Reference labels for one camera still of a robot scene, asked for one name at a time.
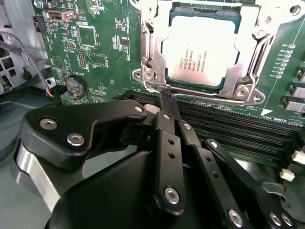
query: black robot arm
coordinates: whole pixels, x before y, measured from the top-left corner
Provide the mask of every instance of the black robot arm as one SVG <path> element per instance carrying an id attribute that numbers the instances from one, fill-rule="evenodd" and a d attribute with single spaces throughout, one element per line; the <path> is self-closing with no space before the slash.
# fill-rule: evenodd
<path id="1" fill-rule="evenodd" d="M 88 158 L 138 146 L 83 179 Z M 213 139 L 201 143 L 177 100 L 133 100 L 28 112 L 18 182 L 37 190 L 49 229 L 295 229 L 293 218 Z"/>

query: white connector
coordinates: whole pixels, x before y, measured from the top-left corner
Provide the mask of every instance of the white connector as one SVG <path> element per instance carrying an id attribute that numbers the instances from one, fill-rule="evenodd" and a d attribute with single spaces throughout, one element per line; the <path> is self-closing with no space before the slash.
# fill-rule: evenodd
<path id="1" fill-rule="evenodd" d="M 291 182 L 295 178 L 295 174 L 290 170 L 283 168 L 280 172 L 280 177 Z"/>
<path id="2" fill-rule="evenodd" d="M 296 150 L 295 153 L 291 156 L 293 161 L 296 161 L 302 165 L 305 165 L 305 153 L 302 151 Z"/>

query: green circuit board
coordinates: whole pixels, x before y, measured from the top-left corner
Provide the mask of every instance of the green circuit board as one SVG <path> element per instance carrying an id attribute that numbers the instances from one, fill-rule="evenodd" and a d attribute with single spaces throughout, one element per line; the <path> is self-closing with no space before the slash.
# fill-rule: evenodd
<path id="1" fill-rule="evenodd" d="M 88 85 L 88 91 L 81 99 L 75 99 L 69 93 L 62 95 L 63 104 L 106 102 L 127 90 L 147 92 L 131 77 L 131 72 L 141 67 L 141 13 L 128 0 L 54 0 L 45 8 L 72 9 L 76 16 L 65 22 L 46 20 L 46 31 L 42 32 L 56 83 L 64 85 L 65 79 L 75 74 L 82 77 Z M 43 14 L 40 9 L 35 11 L 37 15 Z M 297 73 L 305 66 L 304 22 L 305 18 L 302 17 L 282 25 L 276 35 L 258 83 L 258 89 L 266 95 L 263 104 L 242 107 L 198 100 L 191 102 L 303 126 L 305 114 L 285 110 L 283 99 L 290 95 L 290 86 L 293 82 L 298 82 Z M 282 77 L 276 78 L 288 49 L 292 50 L 289 62 Z"/>

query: cable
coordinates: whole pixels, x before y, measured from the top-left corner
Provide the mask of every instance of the cable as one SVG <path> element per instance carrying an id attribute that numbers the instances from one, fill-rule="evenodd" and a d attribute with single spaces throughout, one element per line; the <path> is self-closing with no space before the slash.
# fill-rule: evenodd
<path id="1" fill-rule="evenodd" d="M 25 56 L 29 62 L 31 63 L 32 67 L 37 71 L 37 74 L 39 76 L 39 78 L 41 79 L 41 81 L 44 83 L 45 87 L 46 87 L 46 91 L 47 94 L 51 97 L 54 97 L 50 91 L 50 88 L 46 82 L 46 80 L 43 77 L 43 74 L 41 72 L 41 70 L 39 69 L 39 67 L 37 66 L 36 62 L 33 60 L 33 58 L 31 57 L 31 55 L 29 54 L 29 52 L 25 49 L 25 47 L 23 46 L 22 41 L 15 36 L 14 34 L 10 33 L 10 32 L 6 32 L 6 31 L 0 31 L 0 35 L 5 35 L 5 36 L 9 36 L 12 37 L 19 45 L 20 49 L 22 50 L 22 56 Z"/>

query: silver screw head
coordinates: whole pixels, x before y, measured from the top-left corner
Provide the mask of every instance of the silver screw head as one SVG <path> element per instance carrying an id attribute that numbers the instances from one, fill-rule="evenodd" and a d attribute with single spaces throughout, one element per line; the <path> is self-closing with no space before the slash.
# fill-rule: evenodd
<path id="1" fill-rule="evenodd" d="M 241 228 L 243 226 L 243 220 L 240 215 L 234 211 L 233 209 L 229 210 L 230 220 L 238 227 Z"/>
<path id="2" fill-rule="evenodd" d="M 42 0 L 34 0 L 34 6 L 38 9 L 43 9 L 43 1 Z"/>
<path id="3" fill-rule="evenodd" d="M 282 219 L 288 226 L 290 226 L 290 227 L 292 226 L 292 222 L 291 222 L 290 218 L 288 218 L 288 216 L 285 215 L 284 213 L 282 214 Z"/>
<path id="4" fill-rule="evenodd" d="M 50 119 L 50 118 L 44 118 L 44 119 L 41 119 L 41 121 L 39 122 L 40 126 L 43 128 L 43 129 L 46 129 L 46 130 L 54 130 L 57 128 L 57 122 L 53 119 Z"/>
<path id="5" fill-rule="evenodd" d="M 267 16 L 265 19 L 265 24 L 268 24 L 269 22 L 271 22 L 272 18 L 270 16 Z"/>
<path id="6" fill-rule="evenodd" d="M 140 108 L 139 106 L 135 106 L 134 108 L 135 108 L 135 110 L 138 111 L 138 112 L 143 112 L 143 109 Z"/>
<path id="7" fill-rule="evenodd" d="M 218 145 L 217 145 L 217 143 L 216 142 L 210 142 L 210 144 L 215 148 L 215 149 L 217 149 L 218 148 Z"/>
<path id="8" fill-rule="evenodd" d="M 266 33 L 266 31 L 264 31 L 264 30 L 259 30 L 259 31 L 257 32 L 257 35 L 258 35 L 259 37 L 264 37 L 266 34 L 267 34 L 267 33 Z"/>
<path id="9" fill-rule="evenodd" d="M 145 74 L 145 77 L 150 80 L 152 78 L 152 74 L 150 72 Z"/>
<path id="10" fill-rule="evenodd" d="M 239 87 L 236 89 L 236 92 L 235 92 L 235 95 L 236 97 L 238 98 L 245 98 L 247 97 L 249 94 L 249 91 L 247 88 L 244 88 L 244 87 Z"/>
<path id="11" fill-rule="evenodd" d="M 163 117 L 166 118 L 166 119 L 168 119 L 168 120 L 171 119 L 170 116 L 169 116 L 168 114 L 163 114 Z"/>
<path id="12" fill-rule="evenodd" d="M 190 129 L 191 129 L 191 126 L 190 126 L 190 125 L 188 125 L 187 123 L 184 123 L 183 125 L 184 125 L 184 127 L 185 127 L 186 129 L 188 129 L 188 130 L 190 130 Z"/>
<path id="13" fill-rule="evenodd" d="M 72 146 L 81 146 L 84 144 L 85 139 L 80 134 L 73 133 L 67 136 L 67 142 Z"/>
<path id="14" fill-rule="evenodd" d="M 180 201 L 178 192 L 172 187 L 167 187 L 164 191 L 164 195 L 168 202 L 170 202 L 171 204 L 176 205 Z"/>
<path id="15" fill-rule="evenodd" d="M 278 226 L 282 225 L 280 219 L 276 216 L 276 214 L 274 214 L 273 212 L 270 212 L 269 216 L 276 225 L 278 225 Z"/>

